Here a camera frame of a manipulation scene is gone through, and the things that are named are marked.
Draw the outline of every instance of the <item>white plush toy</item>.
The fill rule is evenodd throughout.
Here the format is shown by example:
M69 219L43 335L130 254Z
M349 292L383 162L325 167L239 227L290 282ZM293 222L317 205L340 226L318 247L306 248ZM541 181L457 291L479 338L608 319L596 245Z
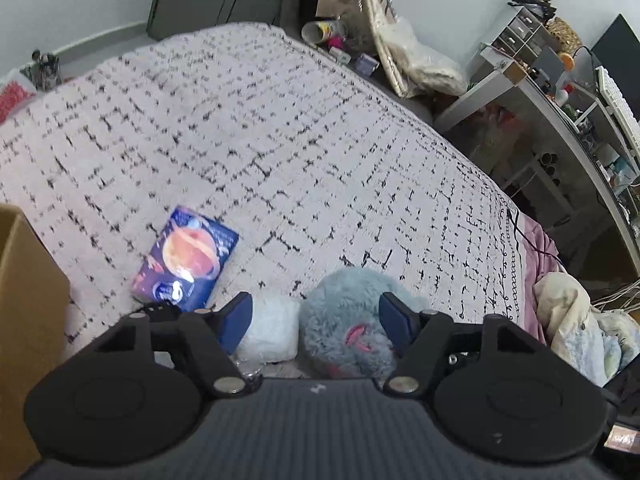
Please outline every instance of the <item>white plush toy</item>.
M254 316L236 356L241 361L278 363L298 353L300 303L289 296L254 296Z

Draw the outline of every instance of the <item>red patterned fabric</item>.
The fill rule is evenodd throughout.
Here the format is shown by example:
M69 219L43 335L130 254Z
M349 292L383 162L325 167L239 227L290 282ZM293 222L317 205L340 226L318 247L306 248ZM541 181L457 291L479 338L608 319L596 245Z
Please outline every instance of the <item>red patterned fabric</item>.
M4 120L15 107L26 99L34 97L34 95L33 92L22 88L17 81L11 81L7 84L2 89L2 93L0 93L0 124L4 123Z

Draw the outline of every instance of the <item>blue and purple package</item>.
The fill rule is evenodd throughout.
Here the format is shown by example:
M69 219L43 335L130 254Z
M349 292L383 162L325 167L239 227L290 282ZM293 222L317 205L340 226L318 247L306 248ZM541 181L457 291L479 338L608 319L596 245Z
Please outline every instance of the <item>blue and purple package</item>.
M204 308L238 233L178 206L133 282L140 301L169 300L183 311Z

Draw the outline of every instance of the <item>blue plush toy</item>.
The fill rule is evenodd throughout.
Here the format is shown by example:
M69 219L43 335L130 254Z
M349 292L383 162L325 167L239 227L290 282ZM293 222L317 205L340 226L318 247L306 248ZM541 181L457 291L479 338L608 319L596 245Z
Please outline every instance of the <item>blue plush toy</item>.
M385 378L396 365L378 320L378 301L392 292L415 312L428 309L395 279L375 270L345 267L322 279L300 306L301 344L333 378Z

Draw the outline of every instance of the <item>bottle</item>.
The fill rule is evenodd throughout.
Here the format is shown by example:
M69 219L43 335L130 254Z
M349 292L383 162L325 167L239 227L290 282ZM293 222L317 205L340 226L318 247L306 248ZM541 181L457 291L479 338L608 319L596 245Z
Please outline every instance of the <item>bottle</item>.
M556 92L556 104L563 106L569 100L569 94L574 91L574 87L567 85Z

